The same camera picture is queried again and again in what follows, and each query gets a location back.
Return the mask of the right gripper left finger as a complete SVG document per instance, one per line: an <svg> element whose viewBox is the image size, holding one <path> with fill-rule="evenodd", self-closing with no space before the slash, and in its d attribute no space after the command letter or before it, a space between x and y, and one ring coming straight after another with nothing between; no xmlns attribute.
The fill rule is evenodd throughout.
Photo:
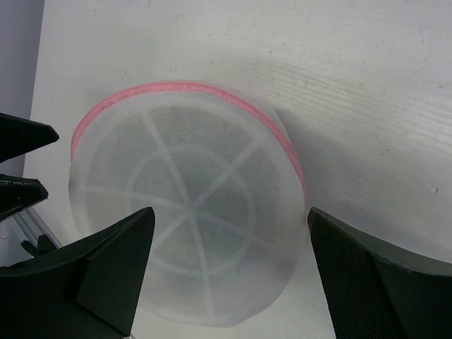
<svg viewBox="0 0 452 339"><path fill-rule="evenodd" d="M1 337L130 338L154 229L147 207L61 247L20 232L1 255Z"/></svg>

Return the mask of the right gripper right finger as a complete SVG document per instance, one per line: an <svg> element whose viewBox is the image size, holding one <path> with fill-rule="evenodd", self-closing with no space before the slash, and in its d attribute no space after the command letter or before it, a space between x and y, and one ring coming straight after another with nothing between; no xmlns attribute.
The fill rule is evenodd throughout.
<svg viewBox="0 0 452 339"><path fill-rule="evenodd" d="M451 264L311 208L311 245L337 338L450 338Z"/></svg>

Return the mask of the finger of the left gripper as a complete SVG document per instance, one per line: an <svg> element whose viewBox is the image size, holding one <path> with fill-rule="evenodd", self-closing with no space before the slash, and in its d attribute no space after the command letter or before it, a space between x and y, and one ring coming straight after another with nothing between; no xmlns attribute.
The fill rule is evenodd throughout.
<svg viewBox="0 0 452 339"><path fill-rule="evenodd" d="M1 162L24 155L59 140L50 126L0 113Z"/></svg>
<svg viewBox="0 0 452 339"><path fill-rule="evenodd" d="M1 221L48 198L48 191L37 179L1 174Z"/></svg>

